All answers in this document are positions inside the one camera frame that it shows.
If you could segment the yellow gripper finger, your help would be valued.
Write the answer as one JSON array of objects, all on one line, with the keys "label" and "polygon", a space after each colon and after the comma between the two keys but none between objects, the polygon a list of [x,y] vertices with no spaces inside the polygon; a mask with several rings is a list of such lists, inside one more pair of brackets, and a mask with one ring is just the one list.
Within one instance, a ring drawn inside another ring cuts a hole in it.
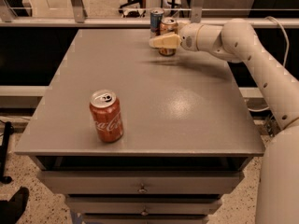
[{"label": "yellow gripper finger", "polygon": [[158,35],[149,40],[152,48],[177,49],[181,44],[181,38],[174,32]]}]

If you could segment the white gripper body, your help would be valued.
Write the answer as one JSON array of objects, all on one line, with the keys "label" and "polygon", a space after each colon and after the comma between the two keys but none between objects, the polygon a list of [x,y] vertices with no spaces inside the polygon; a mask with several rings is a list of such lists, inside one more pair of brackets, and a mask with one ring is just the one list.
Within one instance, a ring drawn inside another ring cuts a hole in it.
[{"label": "white gripper body", "polygon": [[197,36],[201,28],[200,23],[189,23],[178,30],[181,39],[181,46],[189,51],[197,51]]}]

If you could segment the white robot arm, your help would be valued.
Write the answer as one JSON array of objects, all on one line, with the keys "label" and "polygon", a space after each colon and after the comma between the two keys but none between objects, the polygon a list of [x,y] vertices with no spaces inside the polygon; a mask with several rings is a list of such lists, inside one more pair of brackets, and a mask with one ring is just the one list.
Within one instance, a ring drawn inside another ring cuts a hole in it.
[{"label": "white robot arm", "polygon": [[255,224],[299,224],[299,81],[262,45],[251,24],[185,23],[153,37],[153,48],[205,51],[249,69],[280,128],[263,154]]}]

